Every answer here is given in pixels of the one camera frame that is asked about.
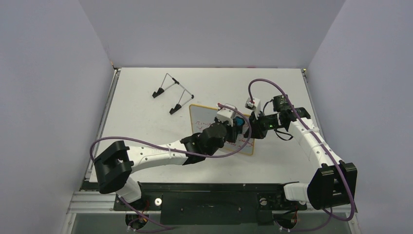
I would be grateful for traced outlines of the blue whiteboard eraser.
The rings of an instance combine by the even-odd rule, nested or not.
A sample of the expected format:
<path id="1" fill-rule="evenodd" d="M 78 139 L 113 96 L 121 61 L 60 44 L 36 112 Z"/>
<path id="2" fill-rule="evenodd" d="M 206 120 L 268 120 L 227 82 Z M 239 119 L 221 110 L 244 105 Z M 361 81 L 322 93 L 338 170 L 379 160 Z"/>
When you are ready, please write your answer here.
<path id="1" fill-rule="evenodd" d="M 241 134 L 243 132 L 243 126 L 245 124 L 245 120 L 242 117 L 236 116 L 234 118 L 234 128 L 236 134 Z"/>

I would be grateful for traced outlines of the yellow framed whiteboard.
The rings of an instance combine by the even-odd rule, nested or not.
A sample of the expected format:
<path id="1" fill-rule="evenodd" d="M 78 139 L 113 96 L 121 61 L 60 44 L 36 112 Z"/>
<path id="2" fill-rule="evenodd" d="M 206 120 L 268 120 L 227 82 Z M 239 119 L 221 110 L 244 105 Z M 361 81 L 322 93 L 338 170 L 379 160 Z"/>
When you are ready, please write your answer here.
<path id="1" fill-rule="evenodd" d="M 209 127 L 216 117 L 218 112 L 217 108 L 207 107 L 197 104 L 191 104 L 189 106 L 189 116 L 192 133 L 201 133 L 205 128 Z M 248 125 L 244 124 L 242 134 L 237 136 L 237 140 L 232 142 L 226 142 L 221 150 L 229 152 L 234 152 L 235 150 L 241 148 L 241 146 L 246 142 L 246 137 L 244 133 L 248 130 Z M 248 143 L 239 151 L 240 154 L 251 156 L 254 153 L 254 139 L 250 139 Z"/>

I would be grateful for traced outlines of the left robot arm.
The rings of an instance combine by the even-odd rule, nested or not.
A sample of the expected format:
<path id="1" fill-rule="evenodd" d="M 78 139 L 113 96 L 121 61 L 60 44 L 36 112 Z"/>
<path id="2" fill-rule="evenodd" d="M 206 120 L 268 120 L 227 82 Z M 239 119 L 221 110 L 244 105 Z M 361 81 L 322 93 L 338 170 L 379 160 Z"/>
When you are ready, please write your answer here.
<path id="1" fill-rule="evenodd" d="M 94 159 L 98 190 L 101 194 L 116 193 L 132 209 L 139 210 L 145 205 L 145 196 L 131 174 L 153 167 L 202 162 L 226 142 L 235 142 L 244 125 L 239 117 L 232 122 L 216 119 L 200 133 L 154 147 L 127 146 L 122 140 L 115 141 Z"/>

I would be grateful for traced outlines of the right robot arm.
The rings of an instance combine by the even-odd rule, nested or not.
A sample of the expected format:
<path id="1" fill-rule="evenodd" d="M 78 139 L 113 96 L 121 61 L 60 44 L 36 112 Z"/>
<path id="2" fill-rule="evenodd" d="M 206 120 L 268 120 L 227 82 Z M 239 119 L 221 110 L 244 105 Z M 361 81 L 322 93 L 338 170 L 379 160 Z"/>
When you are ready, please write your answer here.
<path id="1" fill-rule="evenodd" d="M 333 152 L 305 108 L 291 108 L 283 95 L 275 96 L 272 103 L 275 111 L 272 115 L 260 111 L 259 102 L 254 104 L 249 117 L 252 132 L 246 132 L 244 136 L 263 139 L 269 130 L 284 128 L 298 142 L 315 169 L 309 183 L 285 184 L 283 190 L 275 194 L 275 203 L 287 208 L 294 201 L 307 202 L 316 210 L 349 204 L 355 196 L 355 165 L 345 163 Z"/>

